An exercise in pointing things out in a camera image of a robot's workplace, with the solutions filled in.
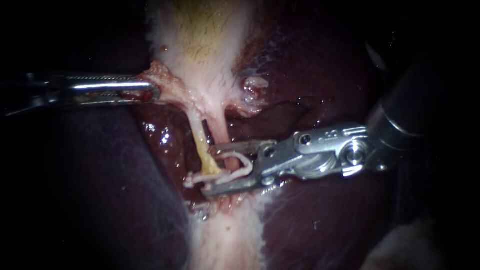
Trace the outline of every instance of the dark background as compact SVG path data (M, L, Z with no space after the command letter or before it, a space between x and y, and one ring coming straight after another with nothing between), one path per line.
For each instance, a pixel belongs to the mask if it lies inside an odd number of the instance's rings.
M388 5L324 3L352 23L358 36L384 57L394 74L405 68L419 48L435 45L445 52L446 62L458 67L450 73L450 81L456 82L461 72L456 60L465 36L464 24L458 19L461 14L455 8L418 1L394 1ZM145 4L140 0L11 1L2 13L0 77L42 70L136 74L149 66ZM457 105L450 102L439 113L434 136L413 162L415 165L410 163L406 174L412 179L432 180L429 190L421 192L428 198L420 204L426 204L430 214L440 221L442 243L450 256L454 256L468 232L459 230L467 216L459 210L463 206L458 201L462 190L456 184L466 178L454 176L460 171L455 162L460 158L452 158L453 139L445 131L445 125L456 119ZM91 244L93 239L79 233L79 227L92 225L89 214L83 214L84 224L72 222L63 214L68 208L59 199L61 189L46 184L47 179L42 178L50 172L38 160L55 148L49 126L43 121L48 117L49 112L39 112L1 120L5 150L1 167L6 176L2 177L2 238L8 250L4 254L18 266L115 268L106 261L104 250Z

